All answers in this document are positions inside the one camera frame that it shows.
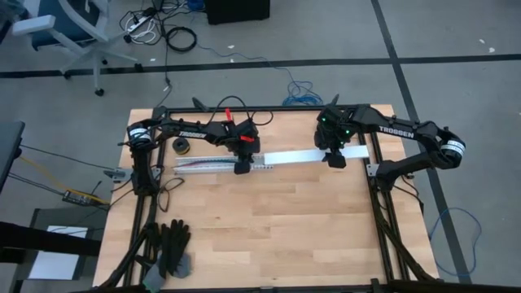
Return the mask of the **white slotted cable duct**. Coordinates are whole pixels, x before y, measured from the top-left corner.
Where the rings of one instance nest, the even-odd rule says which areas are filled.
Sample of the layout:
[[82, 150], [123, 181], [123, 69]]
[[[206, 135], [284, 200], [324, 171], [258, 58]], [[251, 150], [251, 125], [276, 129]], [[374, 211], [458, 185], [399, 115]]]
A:
[[[266, 165], [262, 154], [253, 155], [251, 171], [273, 169], [273, 165]], [[237, 156], [199, 156], [185, 157], [178, 156], [176, 164], [172, 170], [177, 174], [196, 174], [196, 173], [233, 173], [234, 163]]]

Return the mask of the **white duct cover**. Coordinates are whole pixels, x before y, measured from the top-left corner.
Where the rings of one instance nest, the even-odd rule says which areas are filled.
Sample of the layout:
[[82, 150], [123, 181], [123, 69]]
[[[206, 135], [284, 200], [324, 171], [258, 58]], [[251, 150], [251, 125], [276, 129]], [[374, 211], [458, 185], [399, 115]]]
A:
[[[300, 151], [278, 151], [264, 153], [264, 162], [266, 165], [278, 164], [298, 164], [321, 161], [327, 150], [308, 149]], [[368, 158], [369, 152], [366, 146], [346, 146], [340, 150], [341, 155], [346, 159], [364, 159]]]

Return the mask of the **grey green glove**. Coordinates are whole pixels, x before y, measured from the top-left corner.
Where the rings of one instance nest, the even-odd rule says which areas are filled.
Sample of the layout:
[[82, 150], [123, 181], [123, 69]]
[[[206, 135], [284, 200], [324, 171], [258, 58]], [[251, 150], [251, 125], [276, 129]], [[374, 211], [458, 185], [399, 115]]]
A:
[[[149, 268], [146, 273], [142, 284], [145, 286], [146, 290], [150, 293], [158, 293], [162, 286], [166, 281], [166, 272], [161, 274], [160, 261], [161, 261], [161, 252], [159, 252], [157, 261]], [[179, 263], [177, 264], [177, 268], [172, 273], [174, 278], [187, 278], [191, 273], [191, 258], [190, 255], [184, 253]]]

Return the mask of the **black aluminium table frame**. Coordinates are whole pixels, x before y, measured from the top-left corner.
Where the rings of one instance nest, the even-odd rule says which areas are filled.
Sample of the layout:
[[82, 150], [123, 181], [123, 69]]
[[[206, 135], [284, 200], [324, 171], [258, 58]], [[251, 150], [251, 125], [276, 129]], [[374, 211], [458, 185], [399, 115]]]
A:
[[[258, 107], [262, 151], [309, 149], [320, 107]], [[169, 274], [160, 293], [370, 292], [378, 279], [389, 292], [379, 250], [366, 167], [326, 163], [278, 166], [244, 175], [187, 175], [155, 221], [190, 226], [190, 276]], [[416, 200], [392, 191], [401, 238], [415, 260], [438, 277]], [[151, 198], [142, 204], [142, 228]], [[108, 214], [94, 286], [105, 282], [128, 251], [138, 197], [132, 192]]]

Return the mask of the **small black electronics box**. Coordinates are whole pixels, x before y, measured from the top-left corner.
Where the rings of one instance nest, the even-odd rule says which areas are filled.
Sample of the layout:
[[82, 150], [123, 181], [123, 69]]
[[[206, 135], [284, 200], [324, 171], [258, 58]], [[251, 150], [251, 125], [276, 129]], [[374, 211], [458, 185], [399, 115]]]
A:
[[72, 193], [70, 190], [66, 190], [63, 193], [62, 200], [66, 203], [71, 203], [78, 206], [90, 206], [92, 204], [90, 198], [76, 193]]

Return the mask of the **white blue office chair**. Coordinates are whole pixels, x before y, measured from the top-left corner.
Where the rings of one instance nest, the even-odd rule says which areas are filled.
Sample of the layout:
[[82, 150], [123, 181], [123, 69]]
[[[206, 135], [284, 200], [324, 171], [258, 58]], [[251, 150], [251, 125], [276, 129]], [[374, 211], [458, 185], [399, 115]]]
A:
[[15, 36], [29, 36], [34, 50], [46, 46], [62, 46], [74, 55], [74, 59], [59, 72], [69, 79], [72, 68], [81, 63], [92, 63], [94, 93], [104, 95], [99, 84], [101, 66], [107, 58], [128, 60], [134, 70], [143, 66], [134, 57], [111, 50], [112, 45], [125, 34], [114, 37], [106, 34], [111, 0], [39, 0], [37, 13], [31, 15], [20, 0], [0, 0], [0, 20], [11, 25]]

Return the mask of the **white paper sheet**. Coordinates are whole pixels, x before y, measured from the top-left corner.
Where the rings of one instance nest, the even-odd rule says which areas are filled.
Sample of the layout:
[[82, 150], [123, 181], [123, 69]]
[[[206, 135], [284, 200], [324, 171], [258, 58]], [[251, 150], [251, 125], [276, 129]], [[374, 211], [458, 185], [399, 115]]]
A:
[[[67, 234], [73, 237], [86, 238], [89, 229], [86, 227], [49, 225], [49, 232]], [[77, 280], [85, 257], [67, 253], [39, 251], [29, 271], [29, 280]]]

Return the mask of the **black box on floor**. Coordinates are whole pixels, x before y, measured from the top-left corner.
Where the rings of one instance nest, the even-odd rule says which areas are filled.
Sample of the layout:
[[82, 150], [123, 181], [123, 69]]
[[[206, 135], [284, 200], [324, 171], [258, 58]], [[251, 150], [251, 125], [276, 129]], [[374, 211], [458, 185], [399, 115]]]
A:
[[204, 0], [204, 7], [208, 23], [217, 25], [268, 19], [270, 3], [270, 0]]

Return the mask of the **white power strip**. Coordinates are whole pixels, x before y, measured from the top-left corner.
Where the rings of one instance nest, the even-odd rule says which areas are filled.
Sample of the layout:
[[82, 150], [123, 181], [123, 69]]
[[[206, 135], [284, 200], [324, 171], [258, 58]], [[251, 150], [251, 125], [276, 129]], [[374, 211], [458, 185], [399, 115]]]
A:
[[131, 12], [130, 17], [125, 21], [124, 30], [133, 37], [152, 33], [155, 27], [154, 18], [154, 11]]

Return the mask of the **black glove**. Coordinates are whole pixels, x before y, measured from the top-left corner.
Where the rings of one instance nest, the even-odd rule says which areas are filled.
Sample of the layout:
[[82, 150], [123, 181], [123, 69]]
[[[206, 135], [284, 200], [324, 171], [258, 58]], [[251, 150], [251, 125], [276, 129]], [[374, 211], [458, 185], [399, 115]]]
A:
[[172, 276], [190, 241], [190, 227], [183, 220], [172, 220], [170, 225], [161, 226], [160, 236], [161, 274], [164, 274], [166, 269], [166, 273]]

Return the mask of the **dark side desk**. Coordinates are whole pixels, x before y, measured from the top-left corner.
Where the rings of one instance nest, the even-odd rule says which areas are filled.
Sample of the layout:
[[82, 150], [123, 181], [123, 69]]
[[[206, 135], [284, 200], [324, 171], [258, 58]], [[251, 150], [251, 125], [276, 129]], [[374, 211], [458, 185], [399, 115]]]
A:
[[24, 128], [25, 123], [22, 121], [0, 122], [0, 193], [14, 160], [21, 154]]

